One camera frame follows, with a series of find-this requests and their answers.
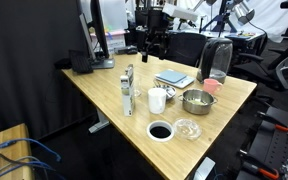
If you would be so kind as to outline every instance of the monitor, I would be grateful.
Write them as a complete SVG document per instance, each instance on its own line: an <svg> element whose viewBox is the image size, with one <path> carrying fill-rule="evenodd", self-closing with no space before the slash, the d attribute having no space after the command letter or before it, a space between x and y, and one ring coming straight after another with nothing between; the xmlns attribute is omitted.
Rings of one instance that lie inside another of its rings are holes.
<svg viewBox="0 0 288 180"><path fill-rule="evenodd" d="M83 32L86 38L86 42L89 48L89 54L90 54L90 62L93 69L107 69L107 68L113 68L115 65L114 59L109 58L109 51L108 46L106 42L105 37L105 31L104 31L104 24L102 20L102 14L100 9L100 3L99 0L91 0L90 3L91 7L91 14L92 14L92 26L95 29L95 35L98 40L98 43L100 45L100 49L102 52L94 52L94 48L92 46L92 40L90 37L90 33L88 30L87 22L85 15L82 13L80 15L80 21L82 24Z"/></svg>

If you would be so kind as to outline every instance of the desk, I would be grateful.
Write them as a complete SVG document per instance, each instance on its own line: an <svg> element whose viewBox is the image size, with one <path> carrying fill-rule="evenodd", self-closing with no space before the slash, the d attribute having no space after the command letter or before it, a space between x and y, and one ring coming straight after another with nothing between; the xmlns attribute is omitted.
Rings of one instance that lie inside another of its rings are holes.
<svg viewBox="0 0 288 180"><path fill-rule="evenodd" d="M194 115L182 108L177 96L189 88L202 88L196 81L185 89L176 89L177 94L167 102L165 111L155 115L149 112L147 101L147 91L154 86L154 74L173 69L196 77L197 68L152 56L143 63L140 54L115 55L114 59L113 69L94 70L92 74L82 75L72 70L63 72L165 179L185 179L191 173L256 87L255 83L227 77L222 91L216 95L218 102L212 106L210 113ZM126 117L123 114L120 76L131 63L134 75L142 79L142 94L135 98L134 115ZM192 119L201 126L203 133L196 141L174 136L170 141L161 143L151 140L146 134L146 127L151 122L165 120L173 124L180 117Z"/></svg>
<svg viewBox="0 0 288 180"><path fill-rule="evenodd" d="M10 129L0 132L0 143L5 141L16 139L16 138L27 138L28 132L25 124L20 124L14 126ZM15 160L23 156L29 156L31 154L29 143L26 141L19 141L9 147L0 149L0 153L6 157ZM0 167L8 164L7 161L0 158ZM0 180L9 180L9 179L33 179L33 173L30 167L23 166L18 168L10 173L5 174L0 177Z"/></svg>

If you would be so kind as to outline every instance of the black wall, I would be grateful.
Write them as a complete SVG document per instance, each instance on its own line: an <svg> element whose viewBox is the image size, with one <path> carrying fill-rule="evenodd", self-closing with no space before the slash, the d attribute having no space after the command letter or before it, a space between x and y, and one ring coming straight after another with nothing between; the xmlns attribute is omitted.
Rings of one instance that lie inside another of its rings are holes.
<svg viewBox="0 0 288 180"><path fill-rule="evenodd" d="M31 138L88 113L54 62L85 49L75 0L0 0L0 131L26 123Z"/></svg>

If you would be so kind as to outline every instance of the white cup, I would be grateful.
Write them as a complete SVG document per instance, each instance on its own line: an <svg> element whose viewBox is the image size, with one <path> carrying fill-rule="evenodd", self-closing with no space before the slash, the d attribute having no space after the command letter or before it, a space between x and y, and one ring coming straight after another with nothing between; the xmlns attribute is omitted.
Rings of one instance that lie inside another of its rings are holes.
<svg viewBox="0 0 288 180"><path fill-rule="evenodd" d="M164 112L166 103L166 91L162 88L151 88L148 90L148 106L153 114Z"/></svg>

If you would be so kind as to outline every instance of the wire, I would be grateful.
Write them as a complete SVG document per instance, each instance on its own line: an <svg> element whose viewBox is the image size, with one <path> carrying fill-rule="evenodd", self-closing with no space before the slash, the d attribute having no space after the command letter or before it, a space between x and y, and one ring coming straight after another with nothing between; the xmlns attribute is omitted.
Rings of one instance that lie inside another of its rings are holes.
<svg viewBox="0 0 288 180"><path fill-rule="evenodd" d="M248 23L250 23L250 25L252 25L252 26L255 27L256 29L259 29L259 30L263 31L264 34L265 34L265 38L264 38L263 43L262 43L262 45L261 45L261 47L260 47L260 50L259 50L259 52L257 52L257 55L260 55L260 54L262 54L262 52L264 51L264 49L265 49L265 47L266 47L266 44L267 44L267 40L268 40L267 32L266 32L264 29L255 26L253 23L251 23L251 20L248 19L247 17L246 17L246 19L248 20Z"/></svg>
<svg viewBox="0 0 288 180"><path fill-rule="evenodd" d="M1 157L2 159L4 159L5 161L8 161L8 162L10 162L10 163L19 165L19 166L16 166L16 167L14 167L14 168L11 168L11 169L3 172L2 174L0 174L0 177L3 176L3 175L5 175L5 174L7 174L7 173L9 173L9 172L11 172L11 171L14 170L14 169L19 168L19 167L29 166L29 167L36 167L36 168L46 169L46 170L49 170L50 172L55 172L59 177L61 177L62 179L65 179L60 173L58 173L57 171L55 171L53 168L45 167L45 166L44 166L45 163L44 163L44 164L43 164L43 163L35 164L35 163L30 163L30 162L24 163L24 162L20 162L20 161L14 161L14 160L12 160L12 159L7 158L6 156L4 156L4 155L1 154L1 153L0 153L0 157Z"/></svg>
<svg viewBox="0 0 288 180"><path fill-rule="evenodd" d="M94 51L96 50L97 45L98 45L98 41L96 42L96 44L95 44L95 46L94 46L94 48L93 48Z"/></svg>
<svg viewBox="0 0 288 180"><path fill-rule="evenodd" d="M216 167L215 167L215 166L213 167L213 169L214 169L214 173L215 173L215 176L214 176L213 180L218 180L218 177L219 177L219 176L224 176L224 174L217 174L217 171L216 171Z"/></svg>
<svg viewBox="0 0 288 180"><path fill-rule="evenodd" d="M21 160L24 160L24 159L33 159L33 160L35 160L35 161L37 161L37 162L41 162L39 159L37 159L36 157L34 157L34 156L25 156L25 157L21 157L21 158L19 158L19 159L16 159L15 161L21 161ZM0 171L2 171L2 170L4 170L5 168L7 168L7 167L9 167L9 166L11 166L12 165L12 163L9 163L9 164L7 164L7 165L5 165L5 166L3 166L3 167L1 167L0 168ZM46 169L44 169L44 173L45 173L45 177L47 178L48 177L48 175L47 175L47 171L46 171Z"/></svg>
<svg viewBox="0 0 288 180"><path fill-rule="evenodd" d="M61 156L59 154L57 154L56 152L54 152L53 150L51 150L50 148L46 147L44 144L34 140L34 139L30 139L30 138L18 138L18 139L12 139L12 140L9 140L9 141L6 141L4 143L1 143L0 144L0 149L1 148L5 148L5 147L8 147L10 145L13 145L15 144L17 141L29 141L29 142L34 142L34 143L37 143L38 145L42 146L45 150L47 150L48 152L54 154L56 156L56 161L57 162L60 162L61 161Z"/></svg>

